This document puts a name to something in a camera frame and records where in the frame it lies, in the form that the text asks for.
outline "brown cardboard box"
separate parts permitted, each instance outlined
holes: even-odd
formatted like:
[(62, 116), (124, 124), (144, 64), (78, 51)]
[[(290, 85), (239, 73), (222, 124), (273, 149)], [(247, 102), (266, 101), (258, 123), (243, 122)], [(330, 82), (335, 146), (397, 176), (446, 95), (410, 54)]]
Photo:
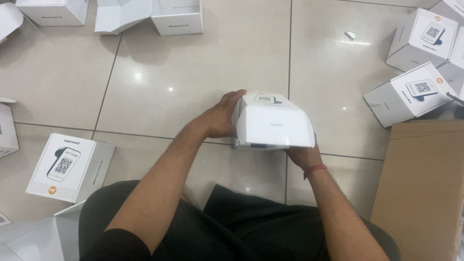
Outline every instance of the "brown cardboard box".
[(371, 222), (403, 261), (456, 261), (464, 196), (464, 120), (392, 126)]

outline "red thread bracelet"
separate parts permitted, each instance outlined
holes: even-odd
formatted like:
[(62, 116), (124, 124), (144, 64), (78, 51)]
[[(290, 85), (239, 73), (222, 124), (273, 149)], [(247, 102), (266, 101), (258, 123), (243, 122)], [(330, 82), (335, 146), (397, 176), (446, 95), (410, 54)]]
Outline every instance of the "red thread bracelet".
[(314, 171), (316, 170), (326, 170), (327, 169), (327, 166), (324, 165), (324, 164), (320, 164), (320, 165), (316, 165), (316, 166), (313, 166), (309, 169), (307, 169), (304, 173), (303, 173), (303, 180), (306, 180), (306, 178), (309, 178), (309, 175), (311, 173), (313, 173)]

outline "white product box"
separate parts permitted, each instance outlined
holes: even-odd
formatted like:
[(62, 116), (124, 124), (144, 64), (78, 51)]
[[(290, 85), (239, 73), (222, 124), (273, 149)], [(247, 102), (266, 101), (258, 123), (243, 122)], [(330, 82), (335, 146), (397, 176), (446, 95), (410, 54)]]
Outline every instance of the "white product box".
[(15, 100), (0, 97), (0, 157), (19, 150), (11, 108), (3, 104), (15, 102)]
[(26, 193), (72, 203), (101, 188), (115, 146), (52, 133)]
[(406, 72), (364, 95), (384, 127), (440, 107), (456, 93), (431, 62)]
[(150, 17), (152, 0), (97, 0), (95, 32), (116, 34)]
[(464, 26), (464, 0), (437, 0), (430, 12), (445, 16)]
[(204, 32), (201, 0), (153, 0), (151, 19), (160, 35)]
[(316, 144), (306, 113), (280, 94), (247, 93), (238, 101), (236, 115), (236, 148), (281, 150)]
[(448, 60), (458, 23), (417, 9), (396, 29), (387, 64), (404, 72), (429, 61), (437, 67)]
[(79, 260), (79, 216), (85, 201), (54, 217), (0, 228), (0, 260)]
[(460, 28), (450, 59), (437, 67), (446, 82), (460, 98), (464, 85), (464, 26)]
[(16, 7), (40, 26), (83, 26), (90, 0), (16, 0)]
[(24, 16), (13, 3), (0, 4), (0, 44), (23, 23)]

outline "packaging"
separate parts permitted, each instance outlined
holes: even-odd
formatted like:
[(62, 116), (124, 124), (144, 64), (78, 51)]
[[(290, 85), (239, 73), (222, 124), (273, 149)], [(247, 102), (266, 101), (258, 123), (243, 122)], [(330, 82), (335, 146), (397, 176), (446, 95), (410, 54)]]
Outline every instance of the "packaging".
[(396, 29), (387, 64), (404, 72), (429, 61), (438, 67), (448, 60), (457, 29), (457, 22), (419, 8)]
[(245, 94), (238, 101), (235, 118), (235, 148), (281, 150), (316, 144), (306, 113), (280, 94)]
[(464, 198), (464, 121), (394, 124), (371, 222), (402, 261), (456, 261)]
[(453, 88), (459, 97), (463, 97), (464, 85), (464, 26), (458, 31), (456, 43), (451, 52), (450, 59), (437, 67), (437, 70)]
[(23, 20), (23, 14), (13, 3), (0, 4), (0, 44), (22, 25)]
[(440, 107), (456, 93), (431, 62), (406, 72), (364, 95), (384, 127)]
[(150, 17), (152, 0), (97, 0), (95, 32), (116, 34)]
[(101, 188), (115, 146), (52, 133), (26, 193), (72, 203)]
[(436, 0), (430, 12), (444, 16), (464, 26), (464, 0)]
[(83, 26), (89, 0), (16, 0), (16, 7), (40, 26)]
[(19, 150), (11, 108), (3, 104), (15, 102), (15, 100), (0, 97), (0, 157)]
[(201, 0), (153, 0), (151, 19), (160, 35), (204, 32)]
[(84, 202), (43, 220), (0, 228), (0, 260), (79, 260), (79, 216)]

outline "forearm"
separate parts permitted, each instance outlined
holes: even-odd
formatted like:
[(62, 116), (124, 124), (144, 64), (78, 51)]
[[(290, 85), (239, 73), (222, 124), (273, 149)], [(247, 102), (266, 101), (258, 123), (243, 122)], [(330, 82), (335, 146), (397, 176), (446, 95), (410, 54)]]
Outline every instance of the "forearm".
[(332, 260), (387, 261), (387, 255), (326, 170), (309, 176)]
[(206, 132), (188, 124), (136, 186), (106, 228), (138, 236), (153, 253), (166, 234)]

